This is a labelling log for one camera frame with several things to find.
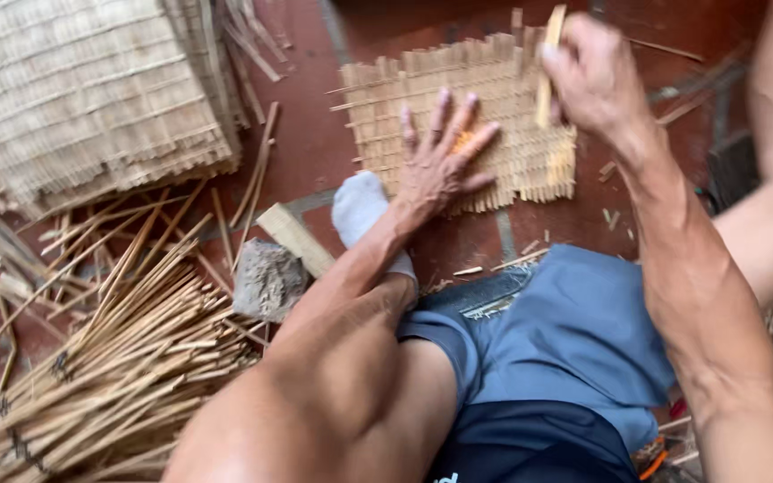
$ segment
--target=foot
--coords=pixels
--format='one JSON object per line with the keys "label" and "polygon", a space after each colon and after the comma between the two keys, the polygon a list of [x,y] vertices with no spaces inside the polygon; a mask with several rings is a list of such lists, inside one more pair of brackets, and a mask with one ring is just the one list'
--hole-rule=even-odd
{"label": "foot", "polygon": [[[333,198],[332,207],[333,226],[344,246],[353,247],[387,211],[388,205],[381,180],[371,171],[362,171],[345,180]],[[386,271],[403,273],[418,286],[411,257],[404,250]]]}

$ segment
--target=woven bamboo mat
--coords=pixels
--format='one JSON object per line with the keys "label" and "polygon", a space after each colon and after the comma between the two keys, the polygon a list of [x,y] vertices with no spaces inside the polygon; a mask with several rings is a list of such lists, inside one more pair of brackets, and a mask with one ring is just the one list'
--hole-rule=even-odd
{"label": "woven bamboo mat", "polygon": [[441,86],[455,103],[467,93],[479,97],[475,126],[499,121],[501,134],[470,166],[497,176],[494,186],[459,200],[452,212],[483,212],[514,203],[516,197],[537,202],[574,193],[572,126],[540,128],[535,123],[535,93],[540,66],[534,56],[543,28],[524,28],[522,42],[495,34],[485,41],[468,39],[450,46],[406,51],[401,60],[380,58],[374,65],[348,64],[341,77],[361,166],[381,177],[387,194],[399,187],[403,163],[399,115],[407,104],[416,129],[428,128]]}
{"label": "woven bamboo mat", "polygon": [[185,43],[156,2],[0,0],[0,192],[39,216],[197,168],[236,169],[234,108],[215,116]]}

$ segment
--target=forearm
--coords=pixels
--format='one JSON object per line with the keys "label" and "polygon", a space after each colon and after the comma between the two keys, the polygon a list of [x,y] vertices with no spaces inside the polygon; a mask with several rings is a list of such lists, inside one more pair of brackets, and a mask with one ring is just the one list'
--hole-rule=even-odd
{"label": "forearm", "polygon": [[773,345],[749,286],[663,132],[647,127],[636,135],[620,141],[623,174],[641,227],[647,307],[680,383],[697,411],[710,410],[715,384],[756,383],[773,393]]}
{"label": "forearm", "polygon": [[360,240],[336,260],[295,305],[276,335],[287,337],[297,326],[317,320],[321,314],[341,303],[368,292],[377,284],[395,258],[422,224],[413,208],[395,199],[386,212]]}
{"label": "forearm", "polygon": [[647,128],[620,143],[641,228],[647,309],[688,398],[706,474],[766,480],[773,476],[773,345],[756,298],[663,133]]}

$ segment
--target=wooden block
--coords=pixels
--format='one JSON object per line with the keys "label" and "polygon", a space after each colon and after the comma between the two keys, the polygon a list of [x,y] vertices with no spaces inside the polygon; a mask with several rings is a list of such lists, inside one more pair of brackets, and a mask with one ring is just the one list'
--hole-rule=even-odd
{"label": "wooden block", "polygon": [[[546,45],[559,45],[559,36],[563,32],[565,20],[565,4],[553,7],[551,19],[544,31],[544,43]],[[551,79],[544,73],[539,76],[539,90],[536,93],[536,124],[539,127],[551,125]]]}
{"label": "wooden block", "polygon": [[281,204],[276,203],[257,220],[268,235],[303,259],[303,266],[320,279],[336,261],[300,222]]}

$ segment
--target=rock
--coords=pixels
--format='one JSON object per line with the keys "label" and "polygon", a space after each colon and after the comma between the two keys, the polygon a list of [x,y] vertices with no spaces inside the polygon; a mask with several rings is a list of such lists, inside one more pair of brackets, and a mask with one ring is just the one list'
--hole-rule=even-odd
{"label": "rock", "polygon": [[244,243],[234,274],[232,309],[262,321],[281,322],[309,281],[302,261],[287,248],[254,238]]}

